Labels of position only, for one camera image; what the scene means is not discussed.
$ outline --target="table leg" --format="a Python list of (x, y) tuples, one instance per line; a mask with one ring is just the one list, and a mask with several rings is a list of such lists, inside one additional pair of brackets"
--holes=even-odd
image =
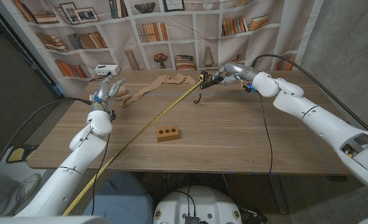
[(283, 190), (281, 186), (281, 181), (278, 175), (269, 175), (270, 186), (272, 192), (274, 193), (274, 199), (278, 206), (278, 211), (281, 214), (287, 214), (288, 208), (285, 203), (285, 197), (283, 196)]

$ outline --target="beige fabric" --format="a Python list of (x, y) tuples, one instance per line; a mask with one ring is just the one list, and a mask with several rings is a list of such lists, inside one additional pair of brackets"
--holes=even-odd
[(129, 104), (135, 102), (139, 98), (141, 98), (144, 94), (149, 93), (153, 90), (156, 90), (161, 84), (181, 84), (188, 83), (191, 85), (195, 85), (196, 81), (191, 76), (184, 76), (178, 73), (174, 78), (170, 78), (169, 75), (162, 75), (155, 79), (155, 81), (151, 84), (148, 84), (146, 87), (139, 90), (133, 96), (127, 94), (126, 88), (122, 86), (117, 93), (116, 99), (119, 101), (119, 104), (122, 107), (127, 107)]

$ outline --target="picture frame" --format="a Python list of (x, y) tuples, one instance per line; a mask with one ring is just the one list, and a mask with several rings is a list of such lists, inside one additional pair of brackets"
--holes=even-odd
[(55, 10), (59, 13), (59, 15), (64, 19), (67, 24), (71, 24), (71, 21), (68, 19), (67, 15), (61, 7), (56, 7)]
[(76, 18), (79, 20), (81, 24), (87, 22), (98, 22), (98, 16), (93, 7), (86, 7), (81, 9), (74, 9)]
[(184, 0), (163, 0), (165, 12), (184, 11)]
[(73, 2), (60, 4), (60, 7), (62, 8), (62, 11), (67, 16), (68, 20), (71, 22), (71, 24), (79, 24), (79, 20), (76, 17), (75, 13), (73, 12), (74, 9), (76, 9), (76, 6)]

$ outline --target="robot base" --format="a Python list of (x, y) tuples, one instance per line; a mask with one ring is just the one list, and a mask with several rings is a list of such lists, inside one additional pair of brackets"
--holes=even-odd
[[(177, 191), (187, 194), (188, 188), (182, 187)], [(194, 200), (196, 215), (191, 198), (177, 191), (168, 194), (159, 202), (155, 209), (153, 224), (242, 223), (237, 205), (218, 190), (205, 186), (191, 186), (189, 195)], [(188, 217), (188, 200), (190, 217)]]

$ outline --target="bookshelf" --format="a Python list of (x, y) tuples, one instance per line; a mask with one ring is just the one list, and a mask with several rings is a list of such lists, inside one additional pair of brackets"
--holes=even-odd
[[(3, 0), (5, 5), (14, 15), (23, 30), (30, 30), (28, 37), (39, 49), (54, 76), (64, 86), (83, 84), (70, 90), (77, 96), (87, 81), (96, 73), (94, 68), (98, 64), (118, 64), (123, 70), (130, 70), (131, 66), (125, 51), (132, 50), (141, 70), (160, 70), (159, 63), (154, 62), (153, 56), (163, 53), (168, 56), (165, 62), (166, 69), (176, 70), (176, 55), (191, 55), (194, 57), (195, 67), (204, 70), (202, 65), (205, 48), (210, 47), (215, 64), (208, 69), (218, 69), (225, 63), (241, 54), (240, 62), (249, 66), (252, 60), (260, 54), (279, 54), (297, 58), (300, 42), (302, 39), (291, 39), (287, 35), (293, 32), (293, 26), (297, 22), (302, 29), (307, 24), (311, 10), (321, 0), (314, 1), (274, 1), (274, 0), (248, 0), (244, 6), (235, 7), (235, 0), (220, 0), (213, 4), (209, 11), (204, 11), (202, 1), (184, 1), (185, 11), (164, 12), (163, 1), (153, 0), (156, 3), (151, 13), (141, 14), (135, 4), (147, 3), (146, 0), (124, 0), (127, 8), (127, 17), (112, 19), (108, 0), (20, 0), (30, 10), (36, 12), (41, 10), (53, 11), (57, 15), (59, 23), (36, 24), (26, 21), (20, 10), (15, 7), (13, 0)], [(98, 15), (98, 22), (71, 25), (67, 24), (63, 17), (57, 12), (59, 4), (73, 2), (76, 8), (93, 7)], [(306, 12), (293, 13), (292, 9), (306, 9)], [(270, 14), (269, 23), (257, 30), (241, 32), (238, 34), (223, 34), (223, 18), (235, 18), (243, 16), (244, 20), (251, 23), (252, 18)], [(166, 23), (170, 39), (158, 42), (141, 43), (136, 28), (138, 24), (150, 24), (153, 22)], [(42, 41), (36, 37), (36, 33), (42, 32), (47, 35), (57, 35), (68, 46), (68, 52), (57, 52), (46, 49)], [(77, 49), (75, 50), (69, 41), (68, 34), (87, 34), (99, 32), (108, 48), (105, 49)], [(81, 65), (88, 78), (64, 77), (54, 63), (54, 60), (62, 60), (67, 63)], [(263, 58), (259, 63), (261, 70), (274, 70), (278, 60)]]

